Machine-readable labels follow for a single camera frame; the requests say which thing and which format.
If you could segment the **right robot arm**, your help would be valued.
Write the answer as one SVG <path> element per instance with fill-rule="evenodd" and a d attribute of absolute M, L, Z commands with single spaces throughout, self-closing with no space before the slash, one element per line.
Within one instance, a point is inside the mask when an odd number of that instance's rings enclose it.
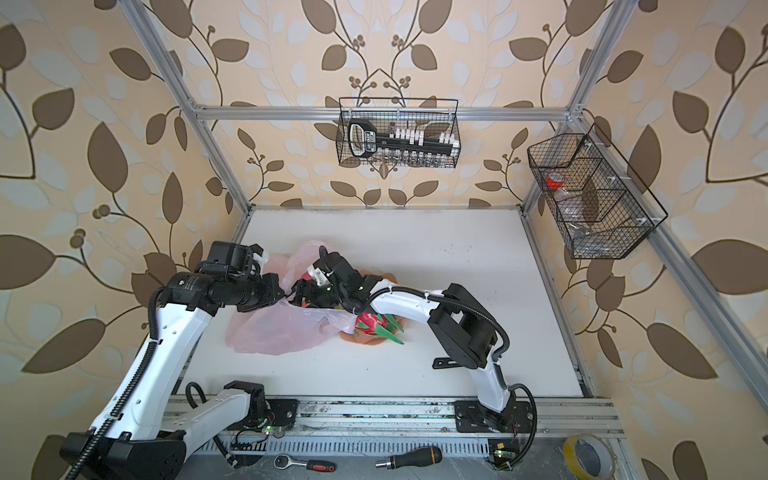
<path fill-rule="evenodd" d="M 382 276 L 364 275 L 339 253 L 322 247 L 319 259 L 292 286 L 290 298 L 301 307 L 339 307 L 357 317 L 390 315 L 427 325 L 450 366 L 469 371 L 481 427 L 511 433 L 523 421 L 535 421 L 535 413 L 519 407 L 515 396 L 517 390 L 530 390 L 523 384 L 508 385 L 499 364 L 511 346 L 509 335 L 464 286 L 406 287 Z"/>

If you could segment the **pink plastic bag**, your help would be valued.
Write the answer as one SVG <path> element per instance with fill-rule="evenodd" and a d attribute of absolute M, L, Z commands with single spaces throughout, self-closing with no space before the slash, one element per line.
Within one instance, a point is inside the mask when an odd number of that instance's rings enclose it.
<path fill-rule="evenodd" d="M 280 288 L 290 292 L 309 277 L 308 269 L 325 245 L 308 240 L 291 255 L 270 255 L 263 271 L 277 274 Z M 355 325 L 356 317 L 343 309 L 304 308 L 282 299 L 253 312 L 234 313 L 225 343 L 237 353 L 278 356 L 311 349 L 339 333 L 351 334 Z"/>

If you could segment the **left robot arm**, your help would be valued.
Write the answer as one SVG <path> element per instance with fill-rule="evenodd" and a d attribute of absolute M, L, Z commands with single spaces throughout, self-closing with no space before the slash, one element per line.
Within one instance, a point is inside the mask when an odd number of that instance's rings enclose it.
<path fill-rule="evenodd" d="M 148 304 L 149 334 L 112 400 L 85 432 L 67 435 L 60 456 L 69 479 L 174 479 L 197 449 L 226 427 L 268 417 L 260 384 L 232 381 L 176 425 L 163 415 L 181 371 L 218 310 L 250 312 L 284 295 L 275 273 L 203 262 L 175 275 Z"/>

